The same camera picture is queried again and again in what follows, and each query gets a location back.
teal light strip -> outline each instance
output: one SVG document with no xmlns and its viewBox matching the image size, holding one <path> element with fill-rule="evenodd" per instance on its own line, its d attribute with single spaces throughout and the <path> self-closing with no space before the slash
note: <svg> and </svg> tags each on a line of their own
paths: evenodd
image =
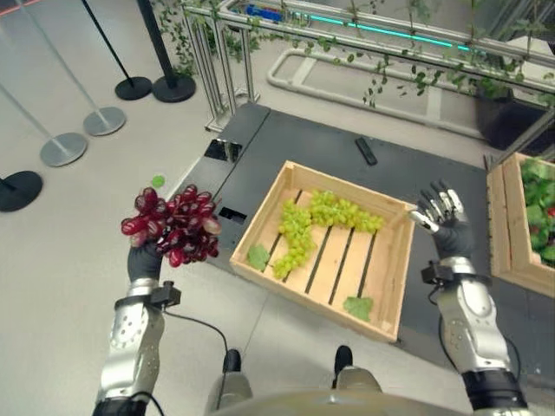
<svg viewBox="0 0 555 416">
<path fill-rule="evenodd" d="M 329 19 L 328 17 L 310 15 L 310 19 L 316 20 L 318 22 L 341 24 L 343 26 L 343 21 L 337 20 L 337 19 Z M 420 42 L 428 42 L 428 43 L 432 43 L 434 45 L 444 46 L 446 48 L 452 48 L 454 46 L 452 43 L 443 42 L 443 41 L 436 41 L 435 39 L 430 39 L 429 37 L 413 36 L 413 35 L 408 35 L 406 33 L 397 32 L 397 31 L 394 31 L 394 30 L 378 29 L 378 28 L 374 28 L 372 26 L 366 26 L 364 24 L 347 23 L 347 25 L 350 26 L 351 28 L 358 28 L 358 29 L 368 30 L 370 32 L 383 33 L 385 35 L 404 37 L 406 39 L 413 39 L 415 41 L 420 41 Z M 460 49 L 460 50 L 470 50 L 470 48 L 468 48 L 466 46 L 460 46 L 460 45 L 457 45 L 457 48 Z"/>
</svg>

cable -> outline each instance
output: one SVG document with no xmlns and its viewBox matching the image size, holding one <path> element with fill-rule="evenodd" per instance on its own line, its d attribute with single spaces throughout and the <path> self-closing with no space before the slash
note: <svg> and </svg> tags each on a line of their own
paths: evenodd
<svg viewBox="0 0 555 416">
<path fill-rule="evenodd" d="M 520 362 L 519 349 L 517 348 L 516 345 L 514 345 L 514 342 L 511 341 L 511 338 L 504 335 L 503 335 L 503 338 L 505 338 L 506 343 L 509 344 L 514 349 L 514 355 L 517 357 L 517 381 L 520 381 L 520 370 L 521 370 L 522 363 Z"/>
<path fill-rule="evenodd" d="M 445 348 L 445 344 L 443 343 L 443 331 L 441 331 L 442 323 L 443 323 L 443 317 L 440 315 L 440 320 L 438 321 L 438 326 L 437 326 L 437 336 L 440 339 L 440 345 L 441 345 L 441 349 L 443 350 L 443 354 L 445 354 L 445 356 L 447 357 L 447 359 L 449 360 L 453 368 L 456 370 L 457 366 L 454 365 L 454 362 L 451 359 L 451 356 L 449 355 L 449 353 L 447 352 L 447 349 Z"/>
<path fill-rule="evenodd" d="M 120 406 L 120 408 L 116 412 L 115 416 L 119 416 L 121 414 L 121 410 L 123 410 L 123 408 L 127 406 L 127 403 L 129 403 L 131 400 L 133 400 L 137 396 L 147 396 L 154 403 L 156 408 L 158 409 L 158 413 L 160 414 L 160 416 L 164 416 L 164 411 L 162 410 L 162 407 L 160 406 L 160 403 L 149 392 L 137 392 L 135 394 L 131 394 L 129 397 L 126 398 L 126 400 Z"/>
<path fill-rule="evenodd" d="M 203 322 L 199 319 L 195 319 L 195 318 L 192 318 L 190 316 L 183 316 L 183 315 L 179 315 L 179 314 L 174 314 L 172 312 L 168 312 L 166 309 L 164 309 L 163 312 L 164 312 L 165 315 L 169 315 L 169 316 L 172 316 L 174 318 L 183 319 L 185 321 L 196 322 L 200 325 L 203 325 L 205 327 L 208 327 L 208 328 L 213 329 L 214 331 L 216 331 L 219 334 L 219 336 L 222 337 L 222 340 L 224 342 L 225 356 L 227 356 L 227 353 L 229 352 L 229 350 L 227 349 L 227 339 L 225 338 L 224 333 L 222 331 L 220 331 L 218 328 L 214 327 L 210 323 Z M 219 410 L 219 406 L 220 406 L 221 401 L 222 401 L 222 395 L 224 394 L 224 387 L 225 387 L 225 371 L 224 371 L 224 375 L 222 377 L 222 385 L 219 388 L 218 403 L 216 404 L 216 410 Z"/>
</svg>

red grapes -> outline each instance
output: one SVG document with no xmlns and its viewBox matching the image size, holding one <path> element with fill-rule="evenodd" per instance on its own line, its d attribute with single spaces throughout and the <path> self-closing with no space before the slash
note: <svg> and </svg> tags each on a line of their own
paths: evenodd
<svg viewBox="0 0 555 416">
<path fill-rule="evenodd" d="M 221 225 L 210 192 L 199 193 L 195 185 L 188 185 L 166 202 L 148 187 L 135 199 L 134 207 L 139 215 L 121 221 L 121 232 L 129 236 L 133 247 L 156 242 L 156 251 L 168 257 L 172 267 L 218 256 L 216 236 Z"/>
</svg>

grape leaf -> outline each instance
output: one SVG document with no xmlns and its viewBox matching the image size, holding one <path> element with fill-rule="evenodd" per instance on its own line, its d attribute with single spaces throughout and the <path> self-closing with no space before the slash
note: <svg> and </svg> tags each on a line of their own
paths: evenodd
<svg viewBox="0 0 555 416">
<path fill-rule="evenodd" d="M 247 259 L 254 269 L 264 271 L 268 260 L 270 260 L 270 253 L 268 253 L 262 244 L 253 245 L 249 249 Z"/>
<path fill-rule="evenodd" d="M 366 322 L 370 322 L 370 311 L 374 306 L 374 301 L 370 297 L 348 297 L 343 302 L 343 309 L 354 317 Z"/>
</svg>

robot finger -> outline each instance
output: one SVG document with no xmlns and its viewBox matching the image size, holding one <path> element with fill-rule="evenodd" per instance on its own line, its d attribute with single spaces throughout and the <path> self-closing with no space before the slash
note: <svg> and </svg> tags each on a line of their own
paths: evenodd
<svg viewBox="0 0 555 416">
<path fill-rule="evenodd" d="M 440 208 L 434 196 L 426 190 L 422 190 L 421 195 L 429 202 L 430 205 L 432 205 L 432 208 L 434 208 L 438 221 L 443 222 L 445 220 L 443 217 L 443 210 Z"/>
<path fill-rule="evenodd" d="M 436 222 L 432 221 L 426 214 L 418 210 L 409 211 L 408 217 L 430 234 L 435 234 L 440 229 L 440 226 Z"/>
<path fill-rule="evenodd" d="M 443 179 L 440 179 L 440 185 L 451 200 L 453 212 L 464 212 L 465 207 L 463 206 L 462 202 L 460 201 L 459 195 L 457 195 L 457 192 L 455 192 L 453 187 L 446 180 Z"/>
<path fill-rule="evenodd" d="M 417 204 L 418 204 L 419 211 L 426 214 L 426 216 L 430 218 L 430 221 L 434 221 L 434 215 L 430 211 L 431 209 L 430 204 L 426 202 L 424 199 L 419 199 Z"/>
<path fill-rule="evenodd" d="M 437 193 L 437 196 L 440 198 L 441 204 L 444 208 L 444 217 L 449 218 L 451 216 L 451 212 L 453 211 L 453 204 L 451 204 L 451 199 L 447 195 L 447 192 L 437 182 L 432 182 L 430 185 L 432 186 L 432 189 L 435 191 L 435 193 Z"/>
</svg>

